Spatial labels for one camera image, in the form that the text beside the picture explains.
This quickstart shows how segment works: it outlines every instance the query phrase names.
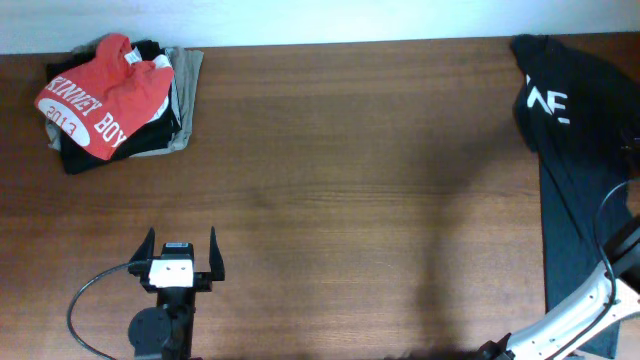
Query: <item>dark blue cloth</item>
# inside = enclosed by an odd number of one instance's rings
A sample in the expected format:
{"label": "dark blue cloth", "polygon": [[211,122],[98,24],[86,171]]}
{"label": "dark blue cloth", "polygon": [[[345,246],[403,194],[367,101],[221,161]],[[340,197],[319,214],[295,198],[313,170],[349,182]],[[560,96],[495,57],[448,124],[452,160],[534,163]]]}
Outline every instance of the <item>dark blue cloth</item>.
{"label": "dark blue cloth", "polygon": [[[511,44],[527,83],[515,115],[539,155],[547,310],[571,294],[600,260],[593,219],[606,194],[628,178],[620,129],[640,115],[640,88],[612,65],[548,37]],[[598,241],[631,220],[626,189],[607,203]],[[619,324],[581,350],[615,358]]]}

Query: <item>wooden table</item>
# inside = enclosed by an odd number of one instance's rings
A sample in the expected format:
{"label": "wooden table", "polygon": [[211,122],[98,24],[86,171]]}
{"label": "wooden table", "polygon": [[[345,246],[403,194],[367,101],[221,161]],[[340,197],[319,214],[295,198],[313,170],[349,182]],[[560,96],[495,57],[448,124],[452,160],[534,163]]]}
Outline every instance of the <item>wooden table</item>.
{"label": "wooden table", "polygon": [[[640,36],[561,40],[640,80]],[[197,299],[194,356],[381,359],[477,348],[544,313],[538,160],[511,106],[509,39],[204,49],[186,151],[78,176],[32,105],[43,63],[0,57],[0,357],[93,359],[65,311],[150,226],[227,281]],[[81,298],[78,332],[131,358],[152,306],[129,275]],[[640,352],[623,325],[619,359]]]}

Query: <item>red cloth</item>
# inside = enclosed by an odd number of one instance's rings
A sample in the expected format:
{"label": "red cloth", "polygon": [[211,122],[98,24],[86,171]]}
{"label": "red cloth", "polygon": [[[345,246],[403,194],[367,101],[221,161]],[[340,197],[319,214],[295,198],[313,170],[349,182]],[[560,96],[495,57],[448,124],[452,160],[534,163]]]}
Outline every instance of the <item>red cloth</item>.
{"label": "red cloth", "polygon": [[51,80],[35,105],[87,152],[108,160],[155,114],[172,79],[171,67],[137,59],[129,38],[113,34],[93,60]]}

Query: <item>stack of clothes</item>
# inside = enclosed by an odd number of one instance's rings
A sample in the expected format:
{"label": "stack of clothes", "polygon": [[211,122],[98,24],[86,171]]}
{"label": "stack of clothes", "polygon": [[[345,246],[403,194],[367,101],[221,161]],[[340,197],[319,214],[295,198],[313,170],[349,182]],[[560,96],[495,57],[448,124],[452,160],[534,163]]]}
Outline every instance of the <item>stack of clothes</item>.
{"label": "stack of clothes", "polygon": [[35,106],[47,116],[49,147],[60,152],[65,172],[184,149],[202,58],[200,51],[111,34],[47,64],[49,84]]}

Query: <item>gray cloth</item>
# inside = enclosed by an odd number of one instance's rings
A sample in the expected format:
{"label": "gray cloth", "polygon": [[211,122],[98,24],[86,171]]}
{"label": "gray cloth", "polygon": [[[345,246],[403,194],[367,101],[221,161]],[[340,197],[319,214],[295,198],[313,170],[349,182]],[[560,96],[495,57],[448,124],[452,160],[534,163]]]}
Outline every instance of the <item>gray cloth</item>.
{"label": "gray cloth", "polygon": [[182,129],[178,131],[169,142],[166,149],[145,151],[132,156],[165,155],[174,151],[180,151],[187,147],[189,137],[193,129],[193,110],[196,101],[196,88],[198,87],[198,75],[204,53],[198,50],[185,50],[181,47],[167,48],[166,54],[171,60],[175,72],[176,93],[180,106],[179,117]]}

